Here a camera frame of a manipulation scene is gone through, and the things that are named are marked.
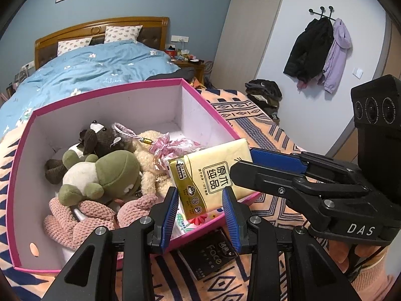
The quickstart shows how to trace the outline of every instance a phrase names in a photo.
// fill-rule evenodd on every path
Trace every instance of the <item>nightstand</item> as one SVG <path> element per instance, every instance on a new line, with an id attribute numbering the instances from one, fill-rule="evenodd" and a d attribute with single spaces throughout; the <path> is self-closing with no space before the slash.
<path id="1" fill-rule="evenodd" d="M 201 84 L 203 84 L 203 74 L 205 73 L 205 65 L 203 63 L 196 64 L 189 61 L 181 61 L 177 60 L 173 62 L 178 65 L 180 68 L 189 68 L 193 67 L 195 69 L 195 77 L 199 80 Z"/>

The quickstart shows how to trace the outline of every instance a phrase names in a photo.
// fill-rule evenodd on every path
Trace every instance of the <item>purple jacket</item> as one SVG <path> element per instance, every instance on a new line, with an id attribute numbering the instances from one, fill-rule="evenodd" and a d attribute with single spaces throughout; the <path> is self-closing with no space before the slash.
<path id="1" fill-rule="evenodd" d="M 333 45 L 328 52 L 326 63 L 323 67 L 323 75 L 319 80 L 319 84 L 324 83 L 324 89 L 329 93 L 333 93 L 340 84 L 347 51 L 352 46 L 350 33 L 340 18 L 337 18 L 334 22 L 333 31 Z"/>

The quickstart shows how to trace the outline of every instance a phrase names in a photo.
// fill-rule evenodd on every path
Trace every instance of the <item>patterned pillow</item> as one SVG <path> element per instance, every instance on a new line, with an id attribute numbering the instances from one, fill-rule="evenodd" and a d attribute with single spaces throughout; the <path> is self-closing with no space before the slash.
<path id="1" fill-rule="evenodd" d="M 141 29 L 142 25 L 125 27 L 106 26 L 104 42 L 111 43 L 124 40 L 133 40 L 136 42 L 136 39 L 138 38 Z"/>
<path id="2" fill-rule="evenodd" d="M 76 50 L 77 48 L 89 46 L 92 37 L 80 38 L 79 40 L 59 41 L 59 47 L 57 48 L 57 56 Z"/>

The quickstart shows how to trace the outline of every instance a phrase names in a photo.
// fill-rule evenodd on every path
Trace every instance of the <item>plush toy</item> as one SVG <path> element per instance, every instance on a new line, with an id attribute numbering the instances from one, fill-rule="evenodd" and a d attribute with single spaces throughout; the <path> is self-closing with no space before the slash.
<path id="1" fill-rule="evenodd" d="M 83 130 L 79 134 L 80 143 L 71 146 L 66 157 L 62 160 L 49 159 L 45 164 L 45 177 L 54 185 L 59 184 L 67 170 L 72 166 L 69 162 L 70 157 L 75 162 L 74 152 L 82 162 L 89 154 L 96 154 L 99 158 L 112 151 L 126 149 L 129 143 L 127 139 L 120 137 L 111 127 L 105 127 L 97 121 L 93 121 L 89 129 Z"/>
<path id="2" fill-rule="evenodd" d="M 118 212 L 117 222 L 116 213 L 112 209 L 98 202 L 85 200 L 77 208 L 86 218 L 77 221 L 71 208 L 60 204 L 55 197 L 49 202 L 52 214 L 45 218 L 43 229 L 57 243 L 76 250 L 98 226 L 106 226 L 109 230 L 126 227 L 138 218 L 149 215 L 150 208 L 156 201 L 155 195 L 147 195 L 126 203 Z"/>
<path id="3" fill-rule="evenodd" d="M 69 154 L 68 163 L 74 163 L 73 152 Z M 123 199 L 126 194 L 134 193 L 141 182 L 140 165 L 133 153 L 117 150 L 99 159 L 89 155 L 85 162 L 80 162 L 75 154 L 75 164 L 63 177 L 59 191 L 59 201 L 63 206 L 72 206 L 85 199 L 98 200 L 104 196 L 107 202 L 111 199 Z"/>
<path id="4" fill-rule="evenodd" d="M 139 134 L 139 136 L 152 141 L 157 140 L 161 135 L 160 132 L 153 130 Z M 167 171 L 156 168 L 154 154 L 149 151 L 150 145 L 142 143 L 138 139 L 133 139 L 132 144 L 134 146 L 134 155 L 140 164 L 142 172 L 142 195 L 158 194 L 164 198 L 168 188 L 173 185 Z"/>

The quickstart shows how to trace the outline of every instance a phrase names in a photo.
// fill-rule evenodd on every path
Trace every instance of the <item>blue wall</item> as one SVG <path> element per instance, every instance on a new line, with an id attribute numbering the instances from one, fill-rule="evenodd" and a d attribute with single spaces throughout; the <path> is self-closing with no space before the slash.
<path id="1" fill-rule="evenodd" d="M 60 29 L 104 18 L 170 17 L 171 35 L 189 36 L 191 54 L 213 60 L 230 0 L 27 0 L 0 40 L 0 90 L 34 59 L 35 40 Z"/>

